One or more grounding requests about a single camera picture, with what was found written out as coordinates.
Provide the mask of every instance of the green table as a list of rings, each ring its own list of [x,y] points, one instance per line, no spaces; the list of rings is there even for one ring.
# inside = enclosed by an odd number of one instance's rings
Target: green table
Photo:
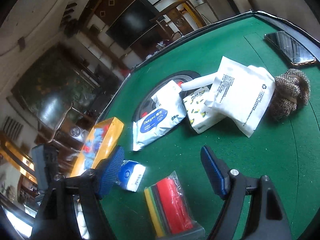
[[[127,80],[103,119],[116,116],[124,123],[118,144],[124,147],[125,158],[147,168],[136,193],[115,186],[101,202],[119,240],[155,238],[143,190],[172,171],[177,172],[193,216],[208,235],[223,202],[213,193],[200,161],[200,148],[205,144],[246,176],[269,175],[283,202],[293,239],[305,230],[320,206],[320,71],[316,66],[303,70],[311,81],[310,103],[280,122],[265,114],[250,138],[229,118],[200,135],[191,130],[186,118],[142,151],[132,151],[133,113],[166,76],[182,70],[213,73],[222,56],[246,66],[265,67],[273,76],[284,73],[288,64],[263,40],[265,33],[277,30],[254,16],[240,18],[174,48]],[[241,238],[249,203],[246,197],[234,239]]]

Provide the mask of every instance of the blue and white tissue pack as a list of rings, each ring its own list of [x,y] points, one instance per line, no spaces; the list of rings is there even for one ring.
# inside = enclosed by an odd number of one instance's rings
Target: blue and white tissue pack
[[[116,183],[123,189],[136,192],[146,167],[138,162],[124,160]]]
[[[133,122],[134,151],[139,151],[145,145],[165,135],[186,117],[187,112],[180,92],[181,87],[170,80],[151,97],[156,103],[156,109],[139,121]]]

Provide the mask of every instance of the wooden armrest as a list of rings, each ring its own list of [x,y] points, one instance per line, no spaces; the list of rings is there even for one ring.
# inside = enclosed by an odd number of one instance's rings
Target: wooden armrest
[[[177,1],[174,2],[172,4],[170,4],[168,7],[164,8],[161,12],[159,12],[156,17],[154,17],[153,19],[150,20],[150,22],[155,22],[159,17],[167,14],[168,12],[170,12],[172,9],[176,8],[177,6],[185,3],[188,0],[181,0],[181,1]]]

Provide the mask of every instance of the blue gripper pad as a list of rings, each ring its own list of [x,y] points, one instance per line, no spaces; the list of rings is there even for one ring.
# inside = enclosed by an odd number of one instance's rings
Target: blue gripper pad
[[[230,191],[228,166],[222,159],[218,159],[207,145],[201,148],[200,158],[214,193],[225,200]]]
[[[101,160],[95,168],[98,179],[95,194],[98,199],[102,199],[105,195],[109,194],[113,183],[116,181],[123,160],[124,150],[121,146],[117,145],[108,158]]]

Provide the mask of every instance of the red button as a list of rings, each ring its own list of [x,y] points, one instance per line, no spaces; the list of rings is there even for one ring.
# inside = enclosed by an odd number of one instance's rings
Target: red button
[[[144,112],[142,115],[141,115],[141,118],[145,117],[148,113],[147,112]]]

